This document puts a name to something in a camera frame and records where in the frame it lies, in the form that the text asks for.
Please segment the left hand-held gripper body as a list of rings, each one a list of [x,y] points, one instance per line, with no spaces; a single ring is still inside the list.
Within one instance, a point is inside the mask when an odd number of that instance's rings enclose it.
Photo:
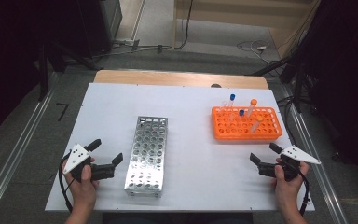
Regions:
[[[103,164],[97,165],[93,164],[90,159],[90,153],[92,151],[87,151],[85,147],[82,147],[79,144],[75,144],[71,152],[69,153],[69,158],[64,166],[63,173],[70,173],[72,177],[80,182],[81,181],[81,171],[85,165],[91,167],[91,179],[92,180],[102,180],[107,178],[113,178],[116,166],[112,164]]]

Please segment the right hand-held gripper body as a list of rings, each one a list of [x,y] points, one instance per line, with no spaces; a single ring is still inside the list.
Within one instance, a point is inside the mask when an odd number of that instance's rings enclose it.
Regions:
[[[275,166],[280,165],[284,170],[285,180],[291,181],[299,175],[299,165],[302,161],[313,164],[321,163],[318,159],[312,157],[295,145],[283,148],[282,153],[279,155],[281,161],[276,164],[260,162],[259,165],[257,165],[258,173],[275,177]]]

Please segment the orange cap test tube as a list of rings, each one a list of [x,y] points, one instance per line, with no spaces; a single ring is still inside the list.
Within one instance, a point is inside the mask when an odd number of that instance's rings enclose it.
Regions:
[[[252,114],[252,112],[253,112],[253,110],[254,110],[256,104],[257,104],[257,100],[256,100],[256,99],[252,99],[251,102],[250,102],[250,105],[248,106],[247,112],[246,112],[246,116],[247,116],[248,118],[251,117],[251,114]]]
[[[254,124],[253,124],[253,126],[252,126],[252,128],[250,130],[250,132],[254,133],[263,120],[264,119],[263,119],[262,116],[257,116],[256,119],[255,119],[255,122],[254,122]]]

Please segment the silver metal tube rack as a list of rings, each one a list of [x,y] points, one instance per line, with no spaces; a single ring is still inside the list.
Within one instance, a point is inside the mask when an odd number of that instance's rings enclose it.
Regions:
[[[124,185],[130,196],[160,196],[167,135],[167,118],[138,117]]]

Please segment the orange plastic tube rack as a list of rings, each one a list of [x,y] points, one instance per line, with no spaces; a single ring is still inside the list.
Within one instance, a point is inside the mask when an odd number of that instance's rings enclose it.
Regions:
[[[240,120],[239,111],[244,110],[244,121]],[[246,116],[248,107],[232,106],[231,109],[212,108],[213,136],[217,140],[276,140],[282,135],[281,124],[272,107],[256,106],[251,117]],[[250,130],[257,116],[263,121],[254,133]]]

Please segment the person's left hand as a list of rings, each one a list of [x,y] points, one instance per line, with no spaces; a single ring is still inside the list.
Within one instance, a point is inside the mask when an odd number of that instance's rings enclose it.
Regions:
[[[70,173],[64,174],[67,183],[71,183],[69,190],[71,191],[74,204],[73,209],[92,210],[96,204],[96,189],[99,182],[91,179],[91,167],[85,165],[81,171],[81,181],[76,181]]]

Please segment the person's right hand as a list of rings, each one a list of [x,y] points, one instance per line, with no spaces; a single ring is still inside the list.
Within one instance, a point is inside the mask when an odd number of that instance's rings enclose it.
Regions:
[[[297,194],[302,186],[303,177],[307,174],[309,168],[310,167],[302,161],[299,165],[300,175],[291,181],[286,181],[283,168],[280,165],[275,166],[275,196],[279,208],[297,206]]]

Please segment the black metal stand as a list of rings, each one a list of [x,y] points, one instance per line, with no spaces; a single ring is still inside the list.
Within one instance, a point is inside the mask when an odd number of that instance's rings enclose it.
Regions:
[[[64,55],[69,56],[70,58],[84,65],[90,70],[102,70],[101,67],[98,67],[94,63],[88,62],[86,59],[74,53],[72,50],[68,49],[67,47],[58,42],[51,41],[42,43],[38,50],[40,86],[39,101],[42,101],[47,96],[49,90],[48,63],[52,65],[54,71],[64,72],[66,69],[66,62],[63,59]]]
[[[279,75],[279,80],[283,84],[289,84],[292,80],[295,81],[294,93],[291,102],[294,104],[298,113],[301,112],[301,103],[306,103],[307,100],[301,97],[302,86],[304,82],[304,64],[297,56],[288,56],[280,59],[277,62],[270,63],[265,68],[253,72],[253,76],[261,77],[266,73],[283,66],[283,71]]]

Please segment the white table board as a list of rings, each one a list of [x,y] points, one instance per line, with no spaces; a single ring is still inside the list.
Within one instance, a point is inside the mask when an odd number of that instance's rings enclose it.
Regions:
[[[117,154],[131,155],[139,116],[168,119],[164,180],[159,197],[130,196],[124,190],[128,161],[112,179],[101,181],[96,210],[104,212],[273,211],[270,178],[260,175],[249,160],[254,153],[264,162],[277,155],[262,141],[219,141],[213,136],[211,110],[228,101],[235,105],[275,107],[270,90],[196,88],[91,83],[85,94],[67,146],[101,145],[92,155],[108,163]]]

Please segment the black curtain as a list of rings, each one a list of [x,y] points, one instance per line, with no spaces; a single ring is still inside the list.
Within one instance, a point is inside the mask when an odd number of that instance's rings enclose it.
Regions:
[[[358,0],[322,0],[307,37],[310,99],[341,157],[358,165]]]
[[[0,126],[37,84],[38,50],[59,42],[71,0],[0,0]]]

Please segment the wooden table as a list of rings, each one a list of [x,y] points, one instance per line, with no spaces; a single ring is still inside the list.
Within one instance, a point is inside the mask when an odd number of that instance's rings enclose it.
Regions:
[[[94,82],[186,87],[211,87],[217,83],[222,88],[231,89],[269,88],[263,77],[142,70],[101,70],[96,73]]]

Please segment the grey power strip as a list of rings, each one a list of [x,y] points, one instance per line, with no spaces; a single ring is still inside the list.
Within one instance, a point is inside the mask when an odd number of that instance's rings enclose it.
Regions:
[[[138,49],[139,46],[139,39],[135,40],[115,40],[114,44],[118,45],[120,47],[130,47],[132,51],[135,51]]]

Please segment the dark cabinet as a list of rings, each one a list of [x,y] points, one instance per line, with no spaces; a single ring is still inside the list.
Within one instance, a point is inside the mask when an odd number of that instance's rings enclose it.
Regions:
[[[117,36],[123,15],[119,0],[77,0],[87,40],[87,56],[107,52]]]

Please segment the light wooden panel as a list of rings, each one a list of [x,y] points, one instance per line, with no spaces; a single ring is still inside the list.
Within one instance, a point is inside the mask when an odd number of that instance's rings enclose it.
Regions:
[[[281,58],[313,20],[321,0],[173,0],[172,43],[178,19],[268,27]]]

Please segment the metal floor rail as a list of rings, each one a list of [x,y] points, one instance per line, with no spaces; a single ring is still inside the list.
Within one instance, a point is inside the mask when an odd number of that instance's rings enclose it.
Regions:
[[[48,78],[49,90],[39,101],[39,90],[31,91],[0,127],[0,201],[16,172],[34,133],[48,108],[62,73]]]
[[[296,132],[299,136],[298,142],[301,144],[302,148],[311,156],[320,159],[315,142],[313,141],[310,135],[310,131],[304,120],[304,112],[298,113],[294,105],[289,109],[289,111],[291,118],[293,119],[293,123],[296,125]],[[324,198],[324,202],[334,224],[349,224],[333,184],[325,170],[324,164],[322,163],[320,165],[313,165],[312,170],[315,174],[318,186],[320,187]]]

